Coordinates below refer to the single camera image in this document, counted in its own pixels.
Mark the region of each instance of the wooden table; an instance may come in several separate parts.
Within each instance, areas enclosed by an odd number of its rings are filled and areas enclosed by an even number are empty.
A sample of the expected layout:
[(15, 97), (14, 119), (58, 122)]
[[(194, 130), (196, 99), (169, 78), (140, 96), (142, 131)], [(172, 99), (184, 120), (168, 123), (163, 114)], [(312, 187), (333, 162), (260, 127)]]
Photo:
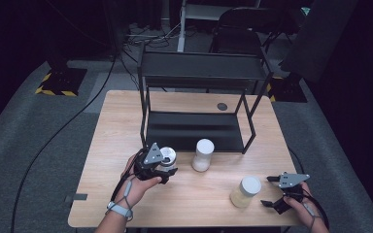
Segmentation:
[[(236, 106), (239, 95), (152, 92), (153, 107), (163, 111), (216, 113), (217, 104)], [(256, 96), (247, 96), (249, 103)], [(246, 117), (239, 114), (243, 138), (249, 137)], [(88, 152), (77, 193), (87, 194), (73, 203), (68, 222), (73, 227), (96, 227), (106, 212), (111, 194), (127, 159), (141, 146), (141, 101), (138, 91), (107, 93)], [(204, 173), (191, 167), (194, 152), (178, 152), (175, 176), (150, 189), (134, 208), (128, 227), (285, 226), (300, 224), (293, 210), (278, 215), (260, 200), (276, 201), (282, 191), (267, 176), (295, 173), (272, 105), (263, 97), (253, 117), (256, 137), (246, 154), (214, 153)], [(238, 209), (229, 199), (245, 176), (258, 176), (262, 189), (251, 205)]]

